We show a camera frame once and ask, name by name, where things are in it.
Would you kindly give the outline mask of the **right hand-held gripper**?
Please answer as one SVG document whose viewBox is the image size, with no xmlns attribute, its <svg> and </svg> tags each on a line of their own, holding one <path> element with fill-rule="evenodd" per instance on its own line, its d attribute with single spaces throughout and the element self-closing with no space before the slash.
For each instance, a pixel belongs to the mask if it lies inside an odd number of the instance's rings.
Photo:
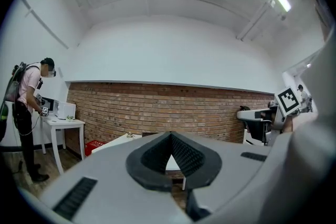
<svg viewBox="0 0 336 224">
<path fill-rule="evenodd" d="M 265 110 L 238 111 L 237 118 L 246 121 L 249 133 L 255 140 L 272 146 L 278 135 L 291 132 L 292 118 L 300 114 L 300 103 L 291 86 L 275 94 Z"/>
</svg>

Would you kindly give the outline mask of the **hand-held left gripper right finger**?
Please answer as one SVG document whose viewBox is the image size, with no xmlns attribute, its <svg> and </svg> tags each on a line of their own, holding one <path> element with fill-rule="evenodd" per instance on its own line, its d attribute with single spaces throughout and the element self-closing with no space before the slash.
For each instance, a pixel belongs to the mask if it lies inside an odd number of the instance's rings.
<svg viewBox="0 0 336 224">
<path fill-rule="evenodd" d="M 186 178 L 186 189 L 209 186 L 222 168 L 220 155 L 177 132 L 170 133 L 171 155 Z"/>
</svg>

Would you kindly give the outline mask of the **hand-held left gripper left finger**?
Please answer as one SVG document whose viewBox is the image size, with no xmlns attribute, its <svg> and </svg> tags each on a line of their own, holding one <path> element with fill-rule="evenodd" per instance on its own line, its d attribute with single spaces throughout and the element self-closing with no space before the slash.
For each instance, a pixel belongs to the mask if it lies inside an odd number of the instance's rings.
<svg viewBox="0 0 336 224">
<path fill-rule="evenodd" d="M 164 132 L 133 150 L 126 159 L 128 174 L 143 188 L 171 191 L 172 180 L 166 176 L 166 166 L 172 154 L 171 133 Z"/>
</svg>

